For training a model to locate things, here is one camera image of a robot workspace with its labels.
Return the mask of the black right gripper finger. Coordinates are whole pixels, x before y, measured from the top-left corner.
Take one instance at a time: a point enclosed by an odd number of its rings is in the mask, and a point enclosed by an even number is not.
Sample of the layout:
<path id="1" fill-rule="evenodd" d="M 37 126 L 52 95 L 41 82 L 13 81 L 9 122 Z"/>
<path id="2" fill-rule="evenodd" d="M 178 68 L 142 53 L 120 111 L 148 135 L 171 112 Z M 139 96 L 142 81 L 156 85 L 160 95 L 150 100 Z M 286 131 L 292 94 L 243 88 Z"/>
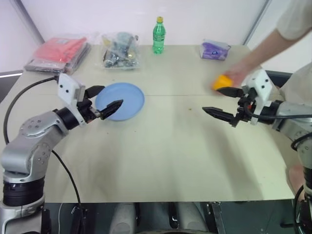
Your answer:
<path id="1" fill-rule="evenodd" d="M 202 107 L 202 110 L 214 118 L 228 122 L 232 127 L 237 126 L 238 122 L 231 113 L 224 112 L 222 109 L 216 107 Z"/>
<path id="2" fill-rule="evenodd" d="M 222 87 L 216 90 L 217 92 L 232 98 L 241 98 L 244 96 L 244 92 L 240 88 L 235 87 Z"/>

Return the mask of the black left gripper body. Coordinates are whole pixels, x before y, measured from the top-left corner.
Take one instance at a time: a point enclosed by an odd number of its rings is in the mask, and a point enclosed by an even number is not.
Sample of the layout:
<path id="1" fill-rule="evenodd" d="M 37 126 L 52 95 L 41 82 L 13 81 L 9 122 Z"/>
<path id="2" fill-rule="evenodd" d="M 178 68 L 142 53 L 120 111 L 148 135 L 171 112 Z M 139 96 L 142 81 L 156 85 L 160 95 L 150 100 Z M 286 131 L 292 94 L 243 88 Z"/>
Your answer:
<path id="1" fill-rule="evenodd" d="M 84 98 L 77 103 L 77 109 L 86 123 L 100 118 L 100 112 L 92 107 L 92 102 L 88 98 Z"/>

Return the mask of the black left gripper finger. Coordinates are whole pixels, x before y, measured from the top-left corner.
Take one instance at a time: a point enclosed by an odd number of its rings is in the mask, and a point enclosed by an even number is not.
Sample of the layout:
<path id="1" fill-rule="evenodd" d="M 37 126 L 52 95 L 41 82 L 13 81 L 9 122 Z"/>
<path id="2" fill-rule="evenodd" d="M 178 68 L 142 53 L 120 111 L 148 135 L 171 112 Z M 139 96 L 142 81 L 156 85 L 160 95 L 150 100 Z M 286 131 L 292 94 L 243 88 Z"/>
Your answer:
<path id="1" fill-rule="evenodd" d="M 123 100 L 115 100 L 111 103 L 109 103 L 106 108 L 104 108 L 102 111 L 100 111 L 100 119 L 105 120 L 112 114 L 114 114 L 123 104 Z"/>
<path id="2" fill-rule="evenodd" d="M 85 99 L 93 98 L 93 97 L 97 96 L 104 88 L 105 88 L 105 86 L 102 86 L 102 85 L 91 86 L 90 88 L 87 88 L 85 90 L 84 98 Z"/>

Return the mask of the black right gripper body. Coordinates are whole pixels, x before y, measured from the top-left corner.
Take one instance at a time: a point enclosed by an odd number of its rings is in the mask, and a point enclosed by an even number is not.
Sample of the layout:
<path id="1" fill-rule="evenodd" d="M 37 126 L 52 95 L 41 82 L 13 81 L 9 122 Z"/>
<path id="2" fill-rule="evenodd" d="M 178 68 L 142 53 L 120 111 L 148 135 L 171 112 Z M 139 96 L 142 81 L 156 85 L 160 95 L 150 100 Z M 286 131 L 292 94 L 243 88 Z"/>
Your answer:
<path id="1" fill-rule="evenodd" d="M 255 98 L 257 97 L 257 92 L 254 88 L 250 88 L 245 94 L 243 91 L 239 94 L 238 108 L 235 118 L 238 121 L 248 122 L 252 118 L 252 111 L 255 109 Z"/>

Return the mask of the person's bare hand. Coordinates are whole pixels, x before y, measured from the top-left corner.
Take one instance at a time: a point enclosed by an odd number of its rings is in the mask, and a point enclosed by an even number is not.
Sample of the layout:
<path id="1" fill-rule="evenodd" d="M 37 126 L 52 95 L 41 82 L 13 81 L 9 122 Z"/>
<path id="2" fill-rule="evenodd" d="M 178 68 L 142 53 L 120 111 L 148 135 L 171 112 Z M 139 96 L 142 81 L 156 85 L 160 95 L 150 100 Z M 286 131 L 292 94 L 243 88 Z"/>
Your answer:
<path id="1" fill-rule="evenodd" d="M 238 62 L 228 68 L 223 74 L 230 78 L 233 83 L 240 84 L 246 76 L 255 69 L 254 66 L 246 62 Z"/>

